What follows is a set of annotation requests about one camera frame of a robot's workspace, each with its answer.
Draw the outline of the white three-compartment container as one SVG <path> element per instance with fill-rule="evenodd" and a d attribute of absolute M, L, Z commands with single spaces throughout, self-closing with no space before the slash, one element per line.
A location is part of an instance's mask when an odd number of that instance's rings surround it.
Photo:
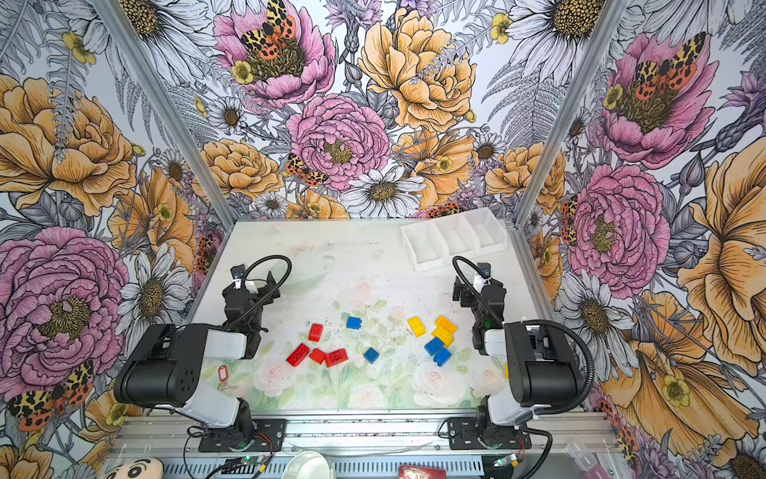
<path fill-rule="evenodd" d="M 510 247 L 505 223 L 488 208 L 416 221 L 400 231 L 404 249 L 417 273 L 446 267 L 455 255 L 473 259 Z"/>

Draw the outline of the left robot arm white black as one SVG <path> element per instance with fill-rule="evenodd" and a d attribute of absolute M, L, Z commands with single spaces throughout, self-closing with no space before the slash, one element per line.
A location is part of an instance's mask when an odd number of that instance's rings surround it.
<path fill-rule="evenodd" d="M 149 327 L 115 380 L 115 399 L 193 419 L 216 447 L 251 447 L 257 427 L 249 404 L 205 383 L 201 367 L 207 359 L 255 357 L 265 332 L 263 308 L 280 298 L 291 271 L 285 255 L 268 255 L 248 267 L 236 265 L 231 269 L 233 282 L 223 290 L 222 323 Z"/>

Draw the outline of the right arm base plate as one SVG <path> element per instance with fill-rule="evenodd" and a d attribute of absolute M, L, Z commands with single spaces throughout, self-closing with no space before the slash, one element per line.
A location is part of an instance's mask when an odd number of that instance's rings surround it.
<path fill-rule="evenodd" d="M 449 417 L 439 433 L 447 439 L 451 450 L 518 450 L 532 446 L 530 435 L 515 427 L 488 423 L 469 417 Z"/>

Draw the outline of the red lego brick long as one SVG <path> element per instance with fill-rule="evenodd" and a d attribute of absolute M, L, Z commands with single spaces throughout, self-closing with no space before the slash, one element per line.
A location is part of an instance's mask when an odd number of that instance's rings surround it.
<path fill-rule="evenodd" d="M 301 343 L 286 359 L 286 362 L 293 368 L 299 367 L 310 355 L 311 348 Z"/>

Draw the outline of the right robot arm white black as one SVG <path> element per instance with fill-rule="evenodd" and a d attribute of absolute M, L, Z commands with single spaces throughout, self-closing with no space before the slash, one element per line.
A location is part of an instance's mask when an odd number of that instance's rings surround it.
<path fill-rule="evenodd" d="M 505 321 L 507 289 L 492 278 L 488 263 L 456 255 L 453 299 L 474 317 L 474 349 L 505 359 L 506 385 L 484 396 L 472 423 L 448 421 L 451 447 L 527 447 L 527 425 L 540 416 L 562 414 L 581 405 L 596 382 L 596 365 L 586 342 L 573 330 L 548 319 Z"/>

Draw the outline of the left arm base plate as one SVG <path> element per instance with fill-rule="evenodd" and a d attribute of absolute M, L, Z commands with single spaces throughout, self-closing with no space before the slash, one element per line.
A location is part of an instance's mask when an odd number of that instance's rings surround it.
<path fill-rule="evenodd" d="M 253 419 L 246 429 L 237 425 L 209 429 L 201 437 L 201 453 L 279 452 L 285 439 L 285 419 Z"/>

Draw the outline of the yellow lego brick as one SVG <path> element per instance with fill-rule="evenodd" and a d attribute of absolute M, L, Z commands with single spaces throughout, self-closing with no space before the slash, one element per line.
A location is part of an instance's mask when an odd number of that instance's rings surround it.
<path fill-rule="evenodd" d="M 444 327 L 437 327 L 434 329 L 432 337 L 438 338 L 446 348 L 449 348 L 454 342 L 454 336 L 448 329 L 444 329 Z"/>
<path fill-rule="evenodd" d="M 426 333 L 426 329 L 419 317 L 411 317 L 408 319 L 407 325 L 415 337 L 421 337 Z"/>
<path fill-rule="evenodd" d="M 457 325 L 454 325 L 452 321 L 449 321 L 449 319 L 446 319 L 446 317 L 443 317 L 443 315 L 440 315 L 440 317 L 438 317 L 438 319 L 435 321 L 435 325 L 437 325 L 439 329 L 444 329 L 444 331 L 448 331 L 448 333 L 450 333 L 451 335 L 454 335 L 454 333 L 456 333 L 458 329 Z"/>

